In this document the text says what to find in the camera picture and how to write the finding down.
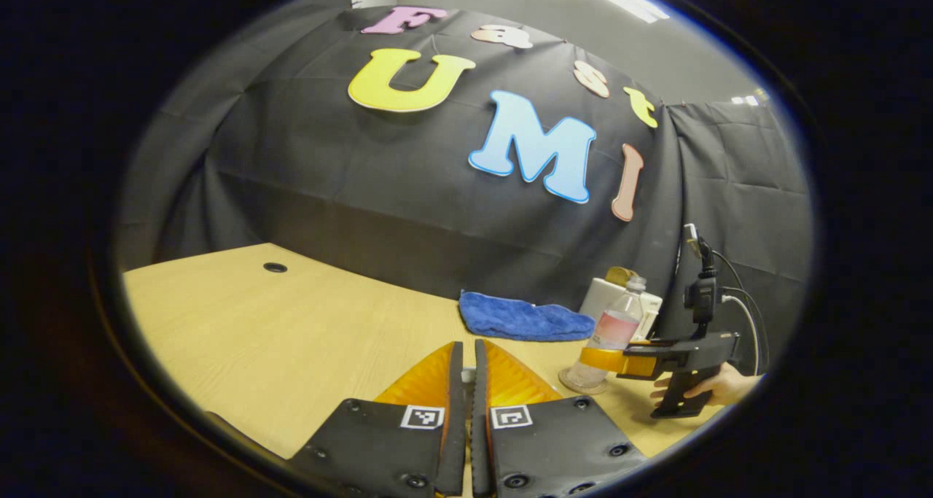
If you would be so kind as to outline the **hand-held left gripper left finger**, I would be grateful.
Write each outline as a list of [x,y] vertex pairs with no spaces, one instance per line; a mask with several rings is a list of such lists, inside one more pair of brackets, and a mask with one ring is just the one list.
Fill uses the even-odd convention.
[[373,400],[346,398],[289,458],[227,419],[208,419],[321,498],[451,498],[463,494],[463,344],[426,355]]

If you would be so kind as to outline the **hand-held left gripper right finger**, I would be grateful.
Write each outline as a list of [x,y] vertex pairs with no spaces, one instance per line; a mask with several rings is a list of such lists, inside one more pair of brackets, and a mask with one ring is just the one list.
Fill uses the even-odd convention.
[[649,461],[592,397],[563,397],[502,346],[475,344],[476,498],[573,498]]

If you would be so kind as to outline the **clear water bottle pink label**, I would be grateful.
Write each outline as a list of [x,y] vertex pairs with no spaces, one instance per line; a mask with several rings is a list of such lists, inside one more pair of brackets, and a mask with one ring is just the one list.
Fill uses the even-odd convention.
[[[610,349],[610,351],[623,351],[633,338],[633,333],[639,327],[642,318],[642,305],[640,292],[646,289],[647,280],[643,276],[635,278],[628,286],[628,292],[623,293],[619,299],[612,302],[604,310],[602,316],[594,326],[593,334],[587,340],[586,346],[595,349]],[[580,364],[580,360],[570,366],[574,381],[592,386],[606,378],[607,372],[592,366]]]

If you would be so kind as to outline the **clear glass coaster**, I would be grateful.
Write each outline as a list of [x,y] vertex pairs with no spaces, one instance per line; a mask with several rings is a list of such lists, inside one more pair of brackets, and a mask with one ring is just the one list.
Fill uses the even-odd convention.
[[607,382],[605,378],[600,379],[600,381],[592,386],[581,384],[577,381],[574,381],[571,374],[571,368],[564,368],[558,372],[559,381],[562,383],[563,387],[570,389],[570,391],[576,392],[576,394],[590,395],[594,396],[597,394],[603,394],[607,388]]

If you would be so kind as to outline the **white container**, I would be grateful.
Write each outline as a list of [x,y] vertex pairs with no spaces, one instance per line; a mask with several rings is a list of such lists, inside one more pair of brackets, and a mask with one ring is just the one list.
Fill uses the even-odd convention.
[[[608,309],[612,302],[615,302],[623,293],[627,292],[626,286],[600,278],[593,278],[579,313],[590,316],[593,321],[598,321],[604,310]],[[649,336],[663,304],[662,298],[649,292],[640,292],[640,299],[642,316],[639,327],[633,333],[633,340],[644,340]]]

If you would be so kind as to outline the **blue towel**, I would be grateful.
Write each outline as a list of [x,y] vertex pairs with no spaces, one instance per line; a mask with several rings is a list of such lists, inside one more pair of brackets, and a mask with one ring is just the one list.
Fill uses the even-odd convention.
[[471,334],[523,342],[585,340],[596,322],[560,305],[538,306],[523,300],[460,292],[458,310]]

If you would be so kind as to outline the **black backdrop cloth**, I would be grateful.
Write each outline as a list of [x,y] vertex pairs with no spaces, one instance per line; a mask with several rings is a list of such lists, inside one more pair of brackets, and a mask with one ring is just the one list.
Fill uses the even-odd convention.
[[273,243],[431,295],[582,306],[613,266],[690,334],[695,225],[757,300],[760,367],[793,335],[816,261],[812,189],[763,106],[673,104],[563,37],[473,39],[452,10],[399,35],[387,7],[316,7],[227,40],[156,111],[125,176],[114,254],[143,268]]

